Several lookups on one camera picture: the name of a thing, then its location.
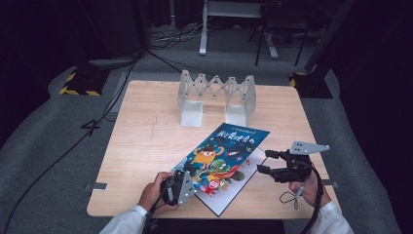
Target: dark background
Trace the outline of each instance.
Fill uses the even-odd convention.
[[[61,18],[56,17],[56,2],[69,18],[68,23],[75,25],[71,38],[66,37],[70,25],[62,25]],[[123,32],[130,39],[142,37],[139,10],[128,1],[123,3],[118,12],[130,9],[134,21],[116,34]],[[99,19],[94,1],[82,1],[82,5],[96,25],[108,20]],[[413,139],[413,44],[409,33],[413,28],[412,12],[409,1],[356,1],[319,59],[319,65],[330,67],[339,80],[340,98],[357,141],[386,187],[403,232],[408,230],[408,214],[413,209],[409,197],[413,187],[409,173],[409,146]],[[199,20],[197,16],[186,18],[182,25],[186,20]],[[131,28],[135,28],[134,35],[129,34]],[[111,35],[110,31],[117,29],[108,26],[97,30]],[[108,41],[114,48],[122,44],[112,39]],[[130,45],[125,51],[145,45],[144,37],[139,41],[140,45]],[[81,53],[75,55],[70,50],[73,46]],[[1,146],[50,97],[48,85],[62,70],[81,58],[115,56],[96,36],[76,1],[0,2],[0,53]]]

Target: human hand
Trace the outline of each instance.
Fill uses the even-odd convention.
[[[143,189],[137,204],[149,212],[161,194],[162,181],[171,176],[173,176],[173,173],[158,173],[155,177],[155,181],[148,183]],[[158,207],[160,208],[155,211],[155,214],[160,214],[165,211],[175,211],[178,209],[178,206],[166,205],[163,199],[159,201]]]
[[[298,189],[304,184],[304,191],[301,194],[304,200],[312,207],[316,205],[316,196],[317,196],[317,189],[318,189],[318,182],[317,177],[314,172],[311,172],[310,177],[304,182],[290,182],[288,188],[296,194]],[[328,195],[327,191],[325,190],[324,185],[322,186],[322,197],[320,206],[323,207],[327,203],[331,201],[330,196]]]

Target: foldable metal stand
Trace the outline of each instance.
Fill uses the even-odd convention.
[[[182,70],[177,101],[181,126],[200,127],[202,125],[206,92],[210,92],[214,98],[223,93],[226,96],[225,122],[246,127],[249,116],[256,106],[253,76],[247,76],[241,84],[237,83],[235,77],[230,77],[227,82],[223,83],[218,76],[208,81],[204,74],[199,74],[193,80],[189,71]]]

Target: book cover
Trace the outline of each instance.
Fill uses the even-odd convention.
[[[189,171],[199,192],[213,197],[219,191],[231,189],[232,183],[247,180],[239,168],[269,133],[223,123],[173,171]]]
[[[260,148],[256,148],[237,170],[237,173],[239,175],[242,175],[242,179],[233,180],[233,182],[231,183],[231,188],[216,193],[213,197],[207,195],[204,192],[197,192],[195,195],[212,212],[214,212],[215,215],[221,216],[222,213],[227,209],[227,207],[255,174],[255,172],[257,171],[257,164],[263,164],[266,158],[267,157],[265,156],[265,152]]]

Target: wire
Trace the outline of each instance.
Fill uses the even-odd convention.
[[[291,198],[291,199],[289,199],[289,200],[287,200],[287,201],[283,201],[283,200],[282,200],[282,197],[283,197],[285,194],[290,194],[290,195],[293,196],[293,198]],[[297,201],[297,199],[295,198],[295,195],[294,195],[293,193],[291,193],[291,192],[289,192],[289,191],[286,191],[286,192],[283,192],[283,194],[280,196],[280,202],[283,203],[283,204],[289,203],[289,202],[291,202],[291,201],[294,201],[294,208],[295,208],[295,210],[298,210],[298,201]]]
[[[316,222],[317,217],[319,216],[321,197],[322,197],[322,194],[323,194],[322,182],[321,182],[321,177],[319,176],[319,172],[316,170],[316,168],[314,168],[313,166],[311,166],[309,164],[306,164],[304,162],[299,162],[298,161],[296,163],[311,168],[311,170],[316,174],[316,177],[317,177],[316,203],[315,203],[313,215],[310,218],[310,221],[307,223],[307,225],[304,227],[303,231],[301,232],[302,234],[305,234],[310,230],[310,228],[313,226],[314,222]]]
[[[153,54],[153,53],[152,53],[151,51],[149,51],[149,50],[146,50],[146,51],[149,53],[149,55],[151,55],[151,56],[153,56],[153,57],[155,57],[155,58],[163,61],[164,63],[166,63],[167,65],[169,65],[170,67],[172,67],[174,70],[176,70],[178,73],[181,73],[181,70],[179,70],[178,68],[176,68],[175,66],[173,66],[172,64],[170,64],[169,62],[167,62],[166,60],[164,60],[163,58],[161,58],[161,57]]]
[[[178,63],[178,64],[181,64],[181,65],[184,65],[184,66],[187,66],[187,67],[191,67],[191,68],[194,68],[194,69],[203,71],[203,72],[205,72],[205,73],[207,73],[207,74],[209,74],[209,75],[211,75],[211,76],[214,76],[214,74],[212,74],[211,72],[208,72],[208,71],[206,71],[206,70],[203,70],[203,69],[201,69],[201,68],[199,68],[199,67],[190,66],[190,65],[187,65],[187,64],[182,63],[182,62],[179,62],[179,61],[170,60],[170,59],[168,59],[168,58],[159,57],[159,56],[155,55],[154,53],[152,53],[152,52],[149,51],[149,50],[147,50],[147,52],[148,52],[151,56],[155,57],[156,59],[159,59],[159,60],[163,61],[164,63],[166,63],[167,65],[169,65],[170,67],[172,67],[172,68],[173,68],[174,70],[176,70],[178,73],[181,73],[182,71],[179,70],[179,69],[178,69],[177,67],[175,67],[174,65],[170,64],[171,62],[172,62],[172,63]]]
[[[203,24],[201,23],[200,25],[198,25],[197,27],[195,27],[193,29],[188,29],[190,31],[188,34],[184,33],[183,30],[182,30],[179,34],[173,35],[176,32],[176,30],[175,30],[173,33],[171,33],[170,35],[168,35],[166,37],[163,32],[159,32],[159,33],[162,33],[163,36],[162,37],[158,36],[155,39],[151,40],[151,49],[154,49],[154,50],[170,49],[170,48],[174,47],[175,45],[177,45],[180,42],[187,42],[187,41],[190,41],[190,40],[194,39],[195,37],[199,37],[199,36],[201,36],[201,33],[199,33],[197,35],[194,35],[194,36],[192,36],[191,34],[193,32],[196,32],[196,31],[199,32],[200,27],[202,25]],[[160,41],[166,41],[165,45],[164,46],[153,45],[153,42],[160,42]]]
[[[126,84],[126,81],[129,78],[129,75],[131,74],[131,70],[133,69],[133,67],[136,65],[137,61],[140,60],[141,54],[139,53],[137,58],[134,60],[133,64],[131,64],[130,68],[127,71],[126,74],[126,79],[124,84]],[[23,198],[25,197],[25,195],[30,191],[30,189],[36,185],[36,183],[52,168],[54,167],[58,162],[60,162],[64,157],[66,157],[77,145],[79,145],[83,139],[85,139],[86,136],[89,135],[89,133],[91,131],[94,130],[94,128],[105,118],[105,116],[109,113],[109,111],[113,108],[113,106],[115,105],[116,101],[112,103],[112,105],[107,109],[106,112],[103,112],[103,115],[100,117],[99,120],[97,120],[96,122],[94,122],[94,124],[92,125],[92,127],[84,134],[82,135],[82,137],[80,137],[80,139],[78,141],[76,141],[68,150],[66,150],[60,157],[58,157],[45,171],[43,171],[22,193],[22,195],[19,197],[18,201],[15,203],[15,205],[13,206],[12,211],[9,214],[9,217],[7,218],[6,224],[4,226],[3,229],[3,234],[7,233],[7,230],[9,229],[9,225],[10,222],[12,220],[13,215],[15,214],[16,209],[18,208],[19,204],[21,203],[21,201],[23,200]]]
[[[131,67],[130,67],[130,68],[127,70],[127,72],[125,73],[125,81],[124,81],[124,83],[122,84],[122,86],[120,87],[120,89],[116,92],[115,96],[114,96],[114,97],[106,104],[106,106],[104,107],[104,109],[103,109],[103,118],[104,118],[105,120],[107,120],[107,121],[109,121],[109,122],[116,122],[116,120],[108,119],[108,118],[106,117],[106,115],[110,112],[110,110],[113,108],[113,106],[115,106],[115,103],[116,103],[116,102],[118,101],[118,99],[120,98],[123,89],[126,87],[126,84],[128,83],[129,76],[130,76],[130,74],[131,74],[131,70],[133,69],[133,67],[134,67],[134,65],[136,64],[136,62],[137,62],[138,60],[140,60],[140,58],[141,58],[141,56],[142,56],[142,53],[143,53],[143,52],[139,52],[139,53],[138,53],[138,56],[135,58],[133,64],[131,65]]]
[[[158,196],[158,199],[156,200],[156,202],[154,203],[154,205],[152,205],[151,209],[150,209],[150,210],[148,211],[148,213],[146,214],[145,225],[143,226],[143,231],[142,231],[143,234],[148,233],[148,232],[152,229],[152,225],[156,222],[156,220],[153,221],[153,222],[151,222],[152,215],[154,214],[154,212],[155,212],[158,208],[160,208],[160,207],[163,206],[163,205],[161,205],[161,206],[157,207],[159,201],[161,201],[162,197],[163,197],[164,194],[167,192],[168,187],[169,187],[169,184],[167,184],[167,186],[165,186],[164,190],[163,190],[162,192],[160,192],[160,194],[159,194],[159,196]]]
[[[159,209],[159,208],[163,207],[164,205],[166,205],[166,203],[163,203],[161,206],[157,207],[156,209]]]

